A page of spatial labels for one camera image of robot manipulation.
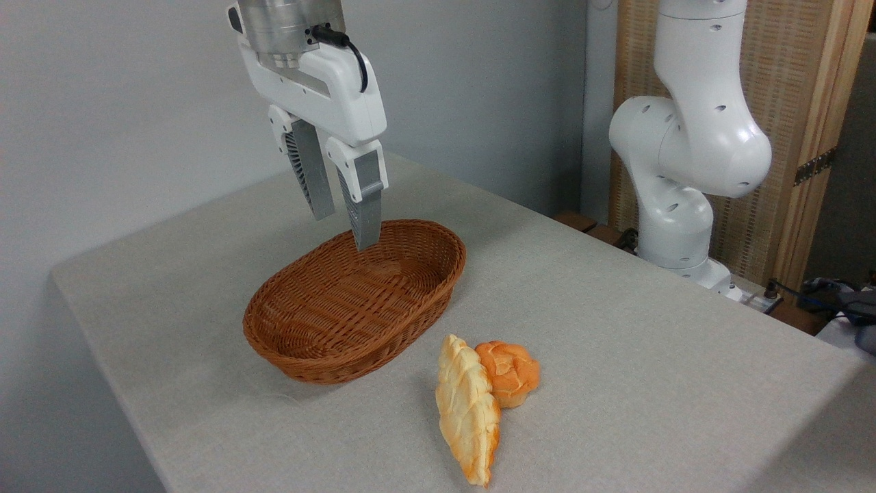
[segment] woven panel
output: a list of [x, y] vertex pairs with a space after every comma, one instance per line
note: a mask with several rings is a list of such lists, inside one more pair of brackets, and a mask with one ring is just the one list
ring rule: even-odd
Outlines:
[[362, 252], [345, 232], [281, 269], [244, 314], [253, 349], [303, 382], [348, 382], [382, 367], [447, 308], [465, 265], [449, 229], [419, 219], [383, 223]]
[[[620, 3], [616, 106], [632, 96], [669, 96], [653, 70], [657, 4], [658, 0]], [[710, 255], [750, 281], [764, 282], [772, 269], [785, 210], [782, 204], [788, 200], [801, 161], [800, 140], [830, 4], [827, 0], [748, 4], [742, 84], [755, 121], [773, 145], [773, 163], [766, 180], [748, 196], [709, 196], [709, 200], [715, 211]], [[616, 155], [611, 163], [610, 222], [620, 230], [639, 222], [632, 181]]]

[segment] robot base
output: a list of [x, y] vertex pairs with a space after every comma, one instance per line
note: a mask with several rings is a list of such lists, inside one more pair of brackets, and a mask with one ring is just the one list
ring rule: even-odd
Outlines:
[[706, 289], [711, 289], [719, 295], [724, 295], [733, 301], [741, 301], [742, 289], [732, 282], [730, 270], [724, 264], [706, 259], [705, 262], [691, 268], [668, 268], [669, 272], [696, 282]]

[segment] basket rim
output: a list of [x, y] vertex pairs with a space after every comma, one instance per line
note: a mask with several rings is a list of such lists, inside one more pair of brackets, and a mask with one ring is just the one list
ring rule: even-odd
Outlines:
[[253, 301], [258, 297], [259, 294], [262, 294], [264, 290], [271, 284], [278, 275], [286, 271], [291, 266], [296, 263], [305, 263], [310, 258], [316, 257], [321, 254], [322, 251], [326, 249], [332, 248], [336, 243], [343, 241], [352, 241], [352, 231], [348, 230], [345, 232], [341, 232], [337, 234], [335, 237], [325, 241], [317, 248], [311, 250], [310, 252], [302, 255], [300, 258], [296, 259], [292, 263], [286, 265], [273, 275], [269, 277], [262, 285], [256, 290], [255, 294], [253, 294], [252, 299], [247, 304], [246, 310], [244, 311], [244, 336], [250, 342], [250, 345], [253, 346], [253, 349], [256, 350], [262, 357], [265, 357], [265, 354], [269, 354], [272, 358], [279, 358], [288, 363], [298, 363], [307, 365], [312, 369], [326, 367], [328, 368], [336, 368], [339, 366], [339, 363], [349, 363], [353, 361], [359, 361], [363, 359], [368, 354], [379, 351], [380, 348], [385, 347], [388, 342], [393, 339], [398, 338], [398, 336], [405, 331], [405, 329], [412, 324], [412, 322], [429, 306], [432, 306], [437, 300], [446, 296], [456, 285], [456, 282], [459, 280], [459, 277], [463, 273], [463, 268], [465, 267], [465, 262], [467, 258], [467, 252], [465, 245], [459, 236], [456, 235], [453, 231], [451, 231], [447, 226], [442, 225], [440, 223], [430, 221], [427, 219], [389, 219], [383, 221], [381, 224], [381, 229], [387, 226], [390, 227], [399, 227], [399, 226], [415, 226], [415, 227], [428, 227], [437, 230], [440, 232], [442, 236], [446, 239], [450, 240], [450, 243], [455, 247], [456, 250], [456, 261], [453, 264], [453, 267], [450, 270], [450, 273], [445, 277], [430, 293], [430, 297], [425, 300], [423, 303], [419, 303], [416, 306], [412, 307], [408, 313], [405, 314], [403, 318], [399, 320], [394, 327], [398, 327], [397, 330], [386, 331], [381, 334], [378, 338], [374, 339], [371, 343], [367, 345], [358, 345], [350, 349], [349, 351], [345, 351], [339, 354], [330, 354], [327, 356], [323, 356], [320, 358], [296, 358], [294, 356], [288, 356], [285, 354], [278, 353], [277, 351], [267, 347], [260, 338], [258, 338], [255, 334], [251, 332], [250, 325], [247, 322], [253, 317], [253, 310], [256, 305], [253, 304]]

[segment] white wall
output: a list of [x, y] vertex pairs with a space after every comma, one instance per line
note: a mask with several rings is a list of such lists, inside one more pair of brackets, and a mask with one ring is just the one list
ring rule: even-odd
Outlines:
[[618, 37], [618, 2], [587, 5], [584, 74], [581, 213], [608, 222], [611, 144], [608, 127], [614, 113], [614, 61]]
[[[228, 2], [0, 0], [0, 490], [160, 489], [48, 271], [286, 169]], [[388, 151], [537, 211], [575, 208], [579, 2], [344, 9], [384, 91]]]

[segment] pastry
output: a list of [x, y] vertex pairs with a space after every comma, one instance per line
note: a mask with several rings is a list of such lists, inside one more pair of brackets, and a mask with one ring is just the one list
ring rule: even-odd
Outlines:
[[475, 348], [492, 383], [492, 395], [501, 408], [523, 404], [530, 391], [539, 386], [539, 362], [525, 347], [493, 340]]
[[453, 334], [444, 338], [438, 357], [435, 401], [441, 433], [469, 484], [490, 484], [490, 466], [501, 419], [486, 369], [474, 349]]

